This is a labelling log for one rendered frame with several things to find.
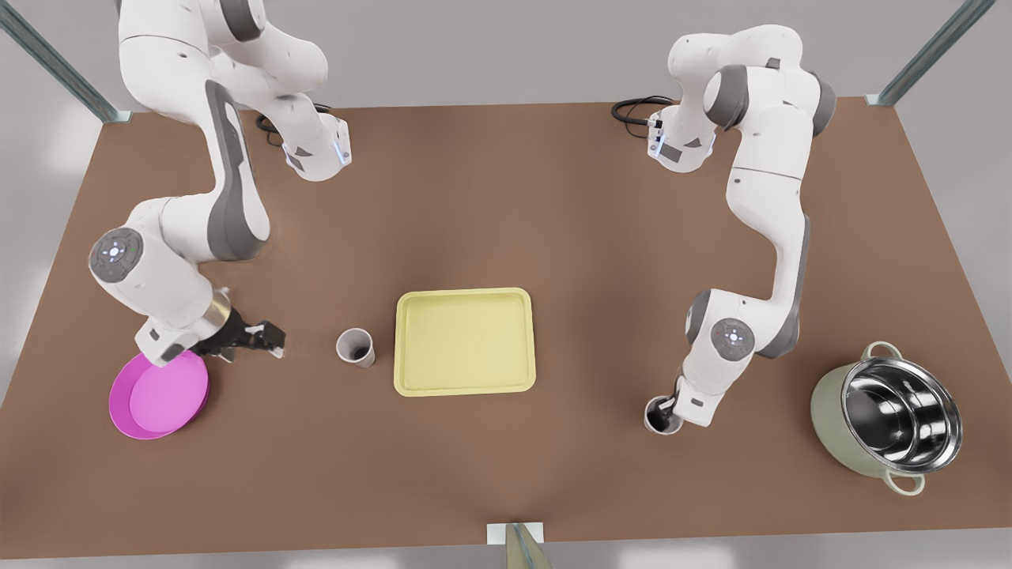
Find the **white IKEA cup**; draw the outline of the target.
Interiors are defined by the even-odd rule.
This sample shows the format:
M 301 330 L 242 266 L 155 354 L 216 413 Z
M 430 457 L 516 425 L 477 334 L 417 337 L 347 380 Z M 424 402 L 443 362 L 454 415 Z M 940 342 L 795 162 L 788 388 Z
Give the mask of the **white IKEA cup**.
M 675 395 L 655 397 L 644 407 L 644 426 L 655 435 L 675 435 L 684 420 L 674 413 Z
M 348 364 L 368 368 L 375 363 L 375 342 L 368 331 L 361 328 L 344 330 L 335 343 L 335 352 Z

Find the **pink round plate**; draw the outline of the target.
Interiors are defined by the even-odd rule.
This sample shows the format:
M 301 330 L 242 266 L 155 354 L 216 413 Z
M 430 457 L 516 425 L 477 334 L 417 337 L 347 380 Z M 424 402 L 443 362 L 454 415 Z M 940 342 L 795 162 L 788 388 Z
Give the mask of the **pink round plate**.
M 156 367 L 139 353 L 115 377 L 108 413 L 123 435 L 159 439 L 197 417 L 209 395 L 209 372 L 200 356 L 184 352 L 169 364 Z

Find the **silver frame post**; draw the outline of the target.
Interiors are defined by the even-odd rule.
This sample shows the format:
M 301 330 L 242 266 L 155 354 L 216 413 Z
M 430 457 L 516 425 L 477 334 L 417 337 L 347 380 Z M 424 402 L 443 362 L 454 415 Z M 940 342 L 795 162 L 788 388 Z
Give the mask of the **silver frame post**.
M 505 546 L 506 569 L 553 569 L 542 550 L 545 542 L 542 522 L 489 523 L 485 526 L 485 543 Z
M 865 94 L 868 107 L 895 107 L 922 78 L 976 24 L 997 0 L 964 0 L 934 35 L 900 69 L 878 93 Z
M 68 93 L 104 125 L 128 123 L 131 112 L 115 108 L 8 2 L 0 0 L 0 29 L 18 44 Z

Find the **pale green steel pot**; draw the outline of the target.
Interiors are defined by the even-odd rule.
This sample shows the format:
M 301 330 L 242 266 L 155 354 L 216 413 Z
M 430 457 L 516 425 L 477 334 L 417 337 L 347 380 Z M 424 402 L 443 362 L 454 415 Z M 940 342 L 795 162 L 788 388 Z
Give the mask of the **pale green steel pot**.
M 879 340 L 856 363 L 828 371 L 814 386 L 810 419 L 839 464 L 917 496 L 925 476 L 946 468 L 964 443 L 957 403 L 924 367 Z

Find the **yellow rectangular tray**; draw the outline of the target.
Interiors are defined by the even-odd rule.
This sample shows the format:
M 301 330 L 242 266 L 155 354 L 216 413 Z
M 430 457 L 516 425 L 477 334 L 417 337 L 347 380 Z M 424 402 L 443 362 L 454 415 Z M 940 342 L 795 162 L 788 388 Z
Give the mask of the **yellow rectangular tray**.
M 395 306 L 395 391 L 406 398 L 508 394 L 536 380 L 523 288 L 408 292 Z

